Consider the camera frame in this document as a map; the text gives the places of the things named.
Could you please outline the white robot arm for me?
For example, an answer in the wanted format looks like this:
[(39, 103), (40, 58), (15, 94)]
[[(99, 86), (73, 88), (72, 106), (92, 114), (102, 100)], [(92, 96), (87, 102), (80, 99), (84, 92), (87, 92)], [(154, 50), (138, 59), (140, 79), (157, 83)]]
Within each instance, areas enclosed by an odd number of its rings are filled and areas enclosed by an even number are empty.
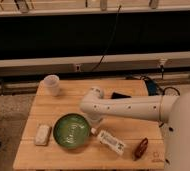
[(180, 96), (104, 99), (103, 90), (92, 87), (82, 98), (80, 110), (93, 123), (104, 115), (167, 123), (164, 171), (190, 171), (190, 92)]

